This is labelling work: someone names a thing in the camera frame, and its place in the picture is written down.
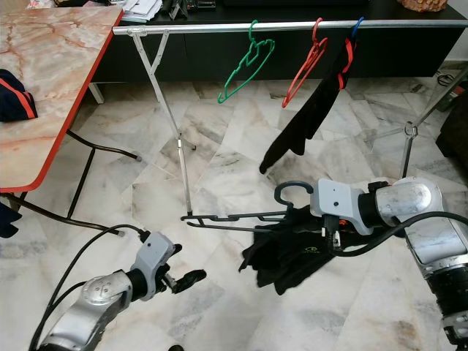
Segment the black shirt with red trim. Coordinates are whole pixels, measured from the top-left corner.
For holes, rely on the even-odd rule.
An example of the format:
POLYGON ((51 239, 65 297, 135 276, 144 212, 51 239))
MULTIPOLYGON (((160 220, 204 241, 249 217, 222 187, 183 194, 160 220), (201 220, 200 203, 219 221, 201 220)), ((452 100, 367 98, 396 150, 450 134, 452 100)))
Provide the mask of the black shirt with red trim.
POLYGON ((344 49, 340 53, 325 79, 311 94, 304 106, 292 117, 281 134, 272 141, 270 149, 260 163, 260 173, 267 173, 268 168, 276 164, 288 151, 297 155, 305 154, 305 140, 311 140, 323 124, 325 117, 341 90, 349 80, 349 68, 355 56, 358 40, 348 37, 344 40, 344 49))

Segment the silver metal clothes rack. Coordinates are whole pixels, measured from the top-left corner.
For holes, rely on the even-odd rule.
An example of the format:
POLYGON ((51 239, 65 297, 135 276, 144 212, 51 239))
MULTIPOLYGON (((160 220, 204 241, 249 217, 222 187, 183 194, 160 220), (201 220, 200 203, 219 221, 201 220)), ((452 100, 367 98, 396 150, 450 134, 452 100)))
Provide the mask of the silver metal clothes rack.
MULTIPOLYGON (((321 21, 319 28, 351 28, 357 20, 335 20, 321 21)), ((253 28, 254 32, 278 32, 293 31, 300 29, 312 29, 315 21, 274 21, 274 23, 258 23, 253 28)), ((155 72, 159 67, 164 52, 166 50, 168 37, 171 34, 193 34, 193 33, 227 33, 227 32, 248 32, 250 23, 214 23, 214 24, 194 24, 193 26, 117 26, 113 28, 115 36, 131 37, 136 46, 136 51, 143 60, 147 77, 153 87, 155 97, 159 101, 162 110, 170 120, 175 134, 178 163, 181 167, 181 177, 183 178, 185 194, 186 215, 192 214, 191 190, 187 174, 183 134, 178 131, 178 124, 173 118, 173 112, 166 100, 155 72), (148 34, 158 34, 161 37, 159 48, 153 60, 147 56, 144 48, 143 37, 148 34)), ((468 28, 468 20, 364 20, 361 28, 468 28)))

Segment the dark grey plastic hanger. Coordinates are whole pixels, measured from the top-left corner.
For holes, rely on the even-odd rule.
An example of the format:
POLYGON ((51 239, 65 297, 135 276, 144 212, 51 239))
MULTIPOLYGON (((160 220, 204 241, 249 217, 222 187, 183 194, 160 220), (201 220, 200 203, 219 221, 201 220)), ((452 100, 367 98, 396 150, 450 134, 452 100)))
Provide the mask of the dark grey plastic hanger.
POLYGON ((282 191, 284 188, 291 186, 299 186, 304 189, 305 193, 314 194, 314 187, 311 184, 304 183, 304 181, 285 181, 285 183, 280 183, 277 187, 274 188, 273 198, 278 202, 278 204, 284 205, 287 207, 286 211, 274 211, 274 213, 253 213, 253 214, 231 214, 227 217, 219 217, 217 215, 193 215, 188 214, 181 217, 181 221, 184 221, 191 227, 199 228, 208 228, 209 230, 234 230, 234 231, 243 231, 243 232, 262 232, 270 233, 273 230, 265 230, 265 228, 250 228, 250 227, 231 227, 231 225, 211 225, 205 224, 204 220, 214 221, 214 222, 237 222, 238 220, 244 218, 257 218, 264 222, 271 222, 274 224, 280 224, 284 221, 285 215, 288 215, 290 211, 294 210, 294 205, 287 200, 283 200, 281 197, 282 191))

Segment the black garment with green logo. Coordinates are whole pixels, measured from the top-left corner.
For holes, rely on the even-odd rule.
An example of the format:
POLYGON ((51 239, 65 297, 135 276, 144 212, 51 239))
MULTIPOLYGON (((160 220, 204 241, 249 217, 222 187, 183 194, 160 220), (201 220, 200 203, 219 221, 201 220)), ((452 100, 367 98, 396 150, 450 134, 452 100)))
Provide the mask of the black garment with green logo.
POLYGON ((322 227, 321 218, 308 207, 289 210, 283 221, 258 225, 253 244, 241 252, 244 261, 238 270, 255 270, 258 287, 273 284, 283 295, 334 259, 325 248, 322 227))

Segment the brown wicker basket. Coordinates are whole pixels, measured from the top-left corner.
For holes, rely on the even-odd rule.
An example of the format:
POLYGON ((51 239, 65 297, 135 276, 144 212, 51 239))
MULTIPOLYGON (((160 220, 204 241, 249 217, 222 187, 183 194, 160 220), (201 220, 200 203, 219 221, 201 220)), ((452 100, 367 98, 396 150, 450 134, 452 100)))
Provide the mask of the brown wicker basket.
POLYGON ((448 0, 397 0, 405 9, 415 12, 440 12, 448 6, 448 0))

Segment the navy garment with red stripe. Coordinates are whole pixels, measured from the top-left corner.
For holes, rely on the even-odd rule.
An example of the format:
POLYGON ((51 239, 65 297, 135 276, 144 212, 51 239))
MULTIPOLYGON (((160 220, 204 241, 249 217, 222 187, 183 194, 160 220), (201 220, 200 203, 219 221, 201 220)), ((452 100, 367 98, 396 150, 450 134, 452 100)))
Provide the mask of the navy garment with red stripe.
MULTIPOLYGON (((33 94, 9 70, 0 69, 0 121, 26 121, 38 117, 33 94)), ((18 229, 14 221, 21 214, 1 203, 0 237, 11 238, 18 229)))

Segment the red plastic hanger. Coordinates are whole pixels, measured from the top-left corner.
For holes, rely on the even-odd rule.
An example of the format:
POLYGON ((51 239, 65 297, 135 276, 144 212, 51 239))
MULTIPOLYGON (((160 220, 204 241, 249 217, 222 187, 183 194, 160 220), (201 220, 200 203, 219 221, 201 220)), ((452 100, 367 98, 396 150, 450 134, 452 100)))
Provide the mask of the red plastic hanger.
POLYGON ((304 81, 307 80, 307 77, 311 73, 312 70, 317 66, 318 61, 324 56, 325 47, 327 47, 328 38, 317 38, 317 30, 319 27, 319 23, 321 23, 323 19, 318 18, 313 25, 313 31, 311 35, 312 44, 310 50, 307 53, 306 59, 303 64, 298 68, 298 72, 295 73, 295 77, 290 83, 290 87, 288 87, 287 93, 285 94, 282 107, 285 108, 288 104, 291 103, 293 97, 300 91, 302 84, 304 81))

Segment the stack of white papers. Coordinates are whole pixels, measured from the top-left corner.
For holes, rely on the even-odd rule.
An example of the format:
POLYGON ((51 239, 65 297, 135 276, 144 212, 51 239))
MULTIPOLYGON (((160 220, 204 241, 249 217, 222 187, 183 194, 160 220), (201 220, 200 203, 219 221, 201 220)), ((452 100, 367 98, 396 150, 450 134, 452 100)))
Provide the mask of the stack of white papers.
POLYGON ((148 21, 162 9, 164 0, 123 0, 124 19, 148 21))

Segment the black TV console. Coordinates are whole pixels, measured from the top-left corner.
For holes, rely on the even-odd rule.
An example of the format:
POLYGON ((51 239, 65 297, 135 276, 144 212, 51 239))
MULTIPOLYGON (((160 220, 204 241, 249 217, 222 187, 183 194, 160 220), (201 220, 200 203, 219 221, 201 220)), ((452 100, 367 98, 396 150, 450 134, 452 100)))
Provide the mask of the black TV console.
MULTIPOLYGON (((331 0, 286 6, 264 0, 257 7, 229 7, 193 12, 184 23, 261 23, 323 19, 365 20, 467 20, 468 0, 449 0, 436 12, 405 9, 398 0, 370 0, 367 4, 337 4, 331 0)), ((361 28, 350 73, 354 79, 428 77, 441 67, 459 37, 461 28, 361 28)), ((272 38, 271 56, 261 54, 263 64, 257 79, 292 80, 311 46, 309 28, 297 31, 257 32, 255 38, 272 38)), ((249 49, 244 32, 171 34, 155 75, 160 81, 218 81, 223 83, 249 49)), ((143 61, 133 40, 117 34, 98 64, 95 83, 146 83, 143 61)))

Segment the green plastic hanger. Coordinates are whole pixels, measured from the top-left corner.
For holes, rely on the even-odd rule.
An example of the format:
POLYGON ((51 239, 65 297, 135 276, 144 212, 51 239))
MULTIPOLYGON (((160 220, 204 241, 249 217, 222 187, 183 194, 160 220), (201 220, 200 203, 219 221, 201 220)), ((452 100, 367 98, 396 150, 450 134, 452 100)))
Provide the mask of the green plastic hanger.
POLYGON ((267 60, 270 59, 271 54, 275 50, 276 42, 274 39, 266 38, 264 40, 256 40, 253 36, 253 28, 258 23, 259 20, 253 20, 248 27, 248 38, 250 40, 247 53, 241 57, 241 60, 238 61, 238 66, 232 70, 230 76, 227 78, 223 85, 223 89, 218 94, 217 102, 219 104, 225 103, 225 101, 229 100, 234 94, 238 93, 243 87, 245 87, 248 83, 251 83, 254 80, 257 73, 260 72, 261 68, 264 64, 267 63, 267 60), (241 81, 235 88, 231 89, 230 84, 233 83, 238 74, 240 74, 241 70, 252 70, 249 77, 245 80, 241 81))

